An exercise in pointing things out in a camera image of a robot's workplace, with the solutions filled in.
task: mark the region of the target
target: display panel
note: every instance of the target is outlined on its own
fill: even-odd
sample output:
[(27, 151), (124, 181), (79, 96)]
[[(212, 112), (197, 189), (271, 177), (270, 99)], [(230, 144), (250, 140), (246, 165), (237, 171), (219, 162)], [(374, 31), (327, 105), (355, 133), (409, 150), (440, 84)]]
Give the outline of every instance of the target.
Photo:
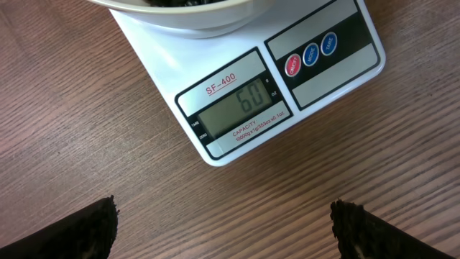
[(201, 112), (198, 119), (215, 139), (232, 125), (250, 118), (270, 104), (272, 99), (258, 78)]

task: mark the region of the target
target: white scale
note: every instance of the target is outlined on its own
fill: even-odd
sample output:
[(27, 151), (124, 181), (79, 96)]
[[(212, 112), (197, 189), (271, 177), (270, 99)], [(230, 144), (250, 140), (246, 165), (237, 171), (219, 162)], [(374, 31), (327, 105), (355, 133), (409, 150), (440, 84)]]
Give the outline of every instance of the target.
[(112, 11), (191, 142), (237, 159), (380, 73), (363, 0), (282, 0), (227, 35), (179, 38)]

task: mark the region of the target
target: button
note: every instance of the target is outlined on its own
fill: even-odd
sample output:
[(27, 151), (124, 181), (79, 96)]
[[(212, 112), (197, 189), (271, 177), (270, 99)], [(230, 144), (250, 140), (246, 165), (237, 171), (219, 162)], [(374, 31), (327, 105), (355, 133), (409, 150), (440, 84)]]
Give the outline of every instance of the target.
[(316, 64), (319, 58), (319, 47), (316, 43), (310, 43), (303, 52), (303, 63), (311, 67)]
[(292, 54), (286, 61), (285, 72), (289, 77), (296, 76), (302, 68), (302, 58), (299, 54)]
[(321, 42), (321, 52), (325, 56), (332, 55), (337, 48), (337, 35), (333, 32), (329, 32), (324, 36)]

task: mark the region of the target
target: wooden surface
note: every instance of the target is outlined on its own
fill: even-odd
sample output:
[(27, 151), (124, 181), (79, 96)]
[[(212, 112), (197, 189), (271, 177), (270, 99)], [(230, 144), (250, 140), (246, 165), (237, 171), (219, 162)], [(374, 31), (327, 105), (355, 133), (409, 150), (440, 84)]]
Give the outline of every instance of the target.
[(106, 9), (0, 0), (0, 246), (113, 194), (111, 258), (339, 258), (342, 198), (460, 257), (460, 1), (367, 4), (383, 73), (212, 168)]

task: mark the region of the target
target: bowl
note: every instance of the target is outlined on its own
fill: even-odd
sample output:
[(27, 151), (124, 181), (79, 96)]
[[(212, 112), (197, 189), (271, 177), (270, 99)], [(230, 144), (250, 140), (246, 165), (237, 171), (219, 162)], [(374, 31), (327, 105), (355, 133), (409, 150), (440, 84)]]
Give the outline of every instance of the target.
[(144, 0), (89, 0), (134, 19), (170, 29), (240, 27), (267, 11), (275, 0), (225, 0), (187, 7), (152, 7)]

